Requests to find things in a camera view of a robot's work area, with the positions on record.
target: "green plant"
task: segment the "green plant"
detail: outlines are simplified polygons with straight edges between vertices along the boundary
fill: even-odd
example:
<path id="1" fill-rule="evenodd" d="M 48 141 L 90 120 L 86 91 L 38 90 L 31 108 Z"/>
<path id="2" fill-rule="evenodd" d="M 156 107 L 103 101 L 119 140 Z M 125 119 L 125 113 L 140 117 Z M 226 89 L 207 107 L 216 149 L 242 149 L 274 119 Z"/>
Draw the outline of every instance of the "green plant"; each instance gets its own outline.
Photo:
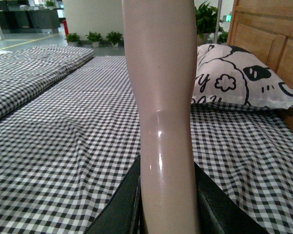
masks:
<path id="1" fill-rule="evenodd" d="M 218 8 L 210 6 L 206 1 L 199 8 L 195 8 L 196 34 L 204 38 L 204 33 L 214 33 L 216 31 Z"/>
<path id="2" fill-rule="evenodd" d="M 110 32 L 106 36 L 106 39 L 110 41 L 113 45 L 120 42 L 122 38 L 123 38 L 123 34 L 119 32 L 114 32 L 114 31 Z"/>
<path id="3" fill-rule="evenodd" d="M 87 37 L 87 39 L 88 39 L 88 41 L 90 43 L 97 42 L 97 41 L 102 41 L 103 40 L 101 34 L 100 33 L 96 33 L 96 32 L 94 32 L 94 33 L 89 32 L 89 34 L 86 35 L 86 37 Z"/>
<path id="4" fill-rule="evenodd" d="M 226 43 L 227 39 L 228 39 L 228 32 L 223 32 L 222 34 L 219 35 L 217 43 L 221 44 L 221 43 Z"/>
<path id="5" fill-rule="evenodd" d="M 47 0 L 47 1 L 45 1 L 45 5 L 46 5 L 47 7 L 49 7 L 49 6 L 55 6 L 55 3 L 54 3 L 54 1 Z"/>
<path id="6" fill-rule="evenodd" d="M 77 33 L 69 33 L 66 36 L 66 39 L 68 42 L 79 42 L 80 41 L 80 36 L 77 35 Z"/>

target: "desk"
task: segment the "desk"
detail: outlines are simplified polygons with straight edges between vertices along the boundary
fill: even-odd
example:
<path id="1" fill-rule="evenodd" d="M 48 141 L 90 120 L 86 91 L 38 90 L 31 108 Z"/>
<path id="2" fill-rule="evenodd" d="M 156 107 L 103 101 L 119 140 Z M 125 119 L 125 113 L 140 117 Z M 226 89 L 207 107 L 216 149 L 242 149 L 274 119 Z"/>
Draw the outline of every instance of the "desk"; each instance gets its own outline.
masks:
<path id="1" fill-rule="evenodd" d="M 57 10 L 0 11 L 3 33 L 58 33 Z"/>

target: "white wall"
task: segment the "white wall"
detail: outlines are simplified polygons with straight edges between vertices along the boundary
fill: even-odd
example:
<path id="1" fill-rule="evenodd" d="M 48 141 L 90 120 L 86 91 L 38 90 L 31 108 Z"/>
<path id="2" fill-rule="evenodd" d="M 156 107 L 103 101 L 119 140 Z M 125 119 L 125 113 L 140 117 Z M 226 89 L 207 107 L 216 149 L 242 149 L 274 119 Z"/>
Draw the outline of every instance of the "white wall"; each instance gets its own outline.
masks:
<path id="1" fill-rule="evenodd" d="M 194 0 L 194 4 L 196 7 L 201 5 L 205 0 Z M 218 6 L 218 0 L 208 0 L 207 3 L 210 2 L 210 6 Z M 220 13 L 220 19 L 222 20 L 223 16 L 229 15 L 232 12 L 232 7 L 233 7 L 233 2 L 234 0 L 223 0 L 223 4 L 221 7 L 221 13 Z M 223 22 L 220 23 L 220 26 L 224 28 L 226 32 L 229 31 L 230 27 L 230 22 Z"/>
<path id="2" fill-rule="evenodd" d="M 107 33 L 123 34 L 121 0 L 63 0 L 68 30 L 77 33 L 81 40 L 86 35 L 98 32 L 105 38 Z"/>

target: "potted plant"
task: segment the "potted plant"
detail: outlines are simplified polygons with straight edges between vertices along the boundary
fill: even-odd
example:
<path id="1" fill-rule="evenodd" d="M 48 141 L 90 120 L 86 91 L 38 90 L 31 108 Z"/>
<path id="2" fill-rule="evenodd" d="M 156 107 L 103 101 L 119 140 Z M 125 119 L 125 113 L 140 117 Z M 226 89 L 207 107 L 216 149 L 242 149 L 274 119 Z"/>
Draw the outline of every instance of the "potted plant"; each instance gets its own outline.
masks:
<path id="1" fill-rule="evenodd" d="M 52 0 L 47 0 L 45 1 L 45 5 L 50 9 L 50 10 L 54 10 L 55 8 L 55 3 Z"/>
<path id="2" fill-rule="evenodd" d="M 68 45 L 78 46 L 80 42 L 80 36 L 78 36 L 77 33 L 69 33 L 66 37 L 66 40 L 68 42 Z"/>
<path id="3" fill-rule="evenodd" d="M 110 41 L 114 47 L 118 46 L 118 43 L 121 41 L 122 38 L 123 34 L 114 31 L 110 32 L 106 36 L 106 39 Z"/>
<path id="4" fill-rule="evenodd" d="M 86 35 L 86 37 L 87 37 L 88 41 L 90 43 L 92 43 L 92 46 L 93 47 L 99 47 L 100 41 L 103 40 L 101 34 L 100 33 L 96 33 L 96 32 L 94 32 L 94 33 L 89 32 L 89 34 Z"/>
<path id="5" fill-rule="evenodd" d="M 217 24 L 218 8 L 210 6 L 206 1 L 202 3 L 199 8 L 195 8 L 196 17 L 196 34 L 198 46 L 205 44 L 209 35 L 215 33 Z"/>
<path id="6" fill-rule="evenodd" d="M 223 32 L 222 34 L 219 35 L 217 43 L 218 44 L 227 44 L 227 39 L 228 39 L 228 32 Z"/>

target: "cartoon pillowcase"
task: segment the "cartoon pillowcase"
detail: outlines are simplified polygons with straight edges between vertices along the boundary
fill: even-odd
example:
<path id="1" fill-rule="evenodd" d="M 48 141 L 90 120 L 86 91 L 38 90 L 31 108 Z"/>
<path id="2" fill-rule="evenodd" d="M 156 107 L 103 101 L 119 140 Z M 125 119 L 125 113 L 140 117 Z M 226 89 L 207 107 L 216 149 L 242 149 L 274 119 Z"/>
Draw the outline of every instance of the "cartoon pillowcase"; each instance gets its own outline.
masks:
<path id="1" fill-rule="evenodd" d="M 289 109 L 293 89 L 248 51 L 205 44 L 198 47 L 192 103 L 232 110 Z"/>

